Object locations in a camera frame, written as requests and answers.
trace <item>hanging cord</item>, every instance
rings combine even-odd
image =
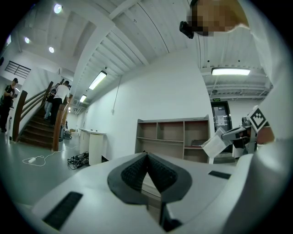
[[[63,151],[65,151],[65,150],[67,150],[67,149],[74,149],[74,148],[76,148],[76,147],[79,147],[79,145],[77,145],[77,146],[75,146],[75,147],[73,147],[73,148],[66,148],[66,149],[64,149],[64,150],[61,150],[61,151],[56,151],[56,152],[54,152],[54,153],[52,153],[52,154],[49,154],[48,156],[46,156],[46,157],[44,157],[44,156],[38,156],[38,157],[31,157],[31,158],[29,158],[29,159],[24,159],[24,160],[22,160],[22,162],[23,163],[25,163],[25,164],[29,164],[29,165],[33,165],[33,166],[45,166],[45,164],[46,164],[46,158],[47,157],[49,157],[49,156],[51,156],[51,155],[53,155],[53,154],[55,154],[55,153],[60,153],[60,152],[63,152]],[[43,165],[36,165],[36,164],[32,164],[32,163],[28,163],[28,162],[24,162],[24,161],[26,161],[26,160],[31,160],[31,159],[37,159],[37,158],[42,158],[42,159],[44,159],[44,164]]]
[[[120,87],[121,79],[122,79],[122,76],[120,76],[120,80],[119,80],[119,84],[118,84],[118,89],[117,89],[117,93],[116,93],[116,97],[115,97],[115,101],[114,101],[113,111],[114,111],[114,109],[115,109],[115,104],[116,104],[116,99],[117,99],[117,95],[118,95],[118,91],[119,91],[119,87]]]

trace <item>white paper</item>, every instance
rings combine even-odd
[[[208,140],[206,145],[203,147],[203,150],[210,158],[215,158],[219,155],[227,146],[222,141],[222,139],[215,135]]]
[[[218,115],[218,126],[225,126],[225,119],[223,115]]]

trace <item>woman in black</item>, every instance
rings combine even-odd
[[[14,98],[14,93],[15,93],[14,87],[16,86],[17,83],[18,83],[18,79],[14,78],[12,84],[8,85],[4,91],[4,95],[3,95],[4,100],[3,100],[1,119],[0,119],[1,132],[3,133],[7,131],[5,128],[6,122],[9,115],[10,107],[12,106],[12,99]]]

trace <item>doorway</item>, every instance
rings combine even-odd
[[[232,120],[230,109],[227,101],[212,102],[212,114],[214,117],[214,127],[217,131],[220,127],[226,132],[232,129]],[[228,146],[222,151],[223,153],[232,153],[233,145]]]

